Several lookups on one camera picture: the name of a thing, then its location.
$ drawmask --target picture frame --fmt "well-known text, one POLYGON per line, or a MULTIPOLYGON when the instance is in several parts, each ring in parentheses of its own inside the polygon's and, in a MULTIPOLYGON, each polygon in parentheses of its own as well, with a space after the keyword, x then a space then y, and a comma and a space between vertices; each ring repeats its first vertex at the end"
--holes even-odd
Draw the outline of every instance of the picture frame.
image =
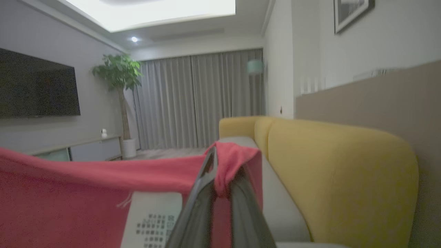
POLYGON ((375 7, 375 0, 333 0, 334 34, 341 34, 375 7))

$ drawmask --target lamp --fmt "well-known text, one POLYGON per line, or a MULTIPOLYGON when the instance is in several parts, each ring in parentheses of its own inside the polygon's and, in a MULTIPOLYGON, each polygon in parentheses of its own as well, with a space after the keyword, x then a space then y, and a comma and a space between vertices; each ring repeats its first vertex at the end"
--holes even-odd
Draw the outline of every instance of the lamp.
POLYGON ((262 60, 250 60, 247 63, 247 72, 249 75, 258 75, 263 73, 262 60))

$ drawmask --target wooden floor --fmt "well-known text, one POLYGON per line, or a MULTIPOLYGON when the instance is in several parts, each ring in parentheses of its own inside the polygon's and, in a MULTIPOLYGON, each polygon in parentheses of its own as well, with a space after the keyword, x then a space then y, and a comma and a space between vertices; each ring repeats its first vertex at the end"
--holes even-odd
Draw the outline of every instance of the wooden floor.
POLYGON ((163 158, 180 158, 204 154, 206 148, 202 149, 161 149, 161 150, 140 150, 136 157, 130 160, 152 160, 163 158))

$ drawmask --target gray curtain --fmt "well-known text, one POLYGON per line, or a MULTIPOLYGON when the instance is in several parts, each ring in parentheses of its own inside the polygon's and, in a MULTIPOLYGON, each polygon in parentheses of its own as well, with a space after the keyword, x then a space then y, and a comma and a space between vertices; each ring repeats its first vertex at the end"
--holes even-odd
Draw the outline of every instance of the gray curtain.
POLYGON ((141 149, 208 147, 220 119, 264 114, 262 75, 247 73, 252 59, 262 59, 262 49, 142 63, 135 90, 141 149))
POLYGON ((198 145, 219 139, 219 120, 264 113, 262 75, 249 76, 247 62, 262 49, 192 56, 198 145))
POLYGON ((141 149, 198 147, 191 58, 147 61, 141 67, 142 86, 135 91, 141 149))

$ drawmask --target tree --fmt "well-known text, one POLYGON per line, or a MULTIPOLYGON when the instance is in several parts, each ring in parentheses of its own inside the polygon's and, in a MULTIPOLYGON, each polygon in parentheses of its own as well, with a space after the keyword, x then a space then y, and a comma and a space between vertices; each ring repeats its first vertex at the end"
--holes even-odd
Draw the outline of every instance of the tree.
POLYGON ((141 85, 138 80, 138 77, 142 76, 139 62, 132 60, 127 54, 103 55, 103 61, 104 64, 92 68, 92 73, 104 80, 108 84, 109 90, 118 92, 123 118, 123 138, 128 140, 130 139, 130 130, 124 89, 133 90, 135 86, 141 85))

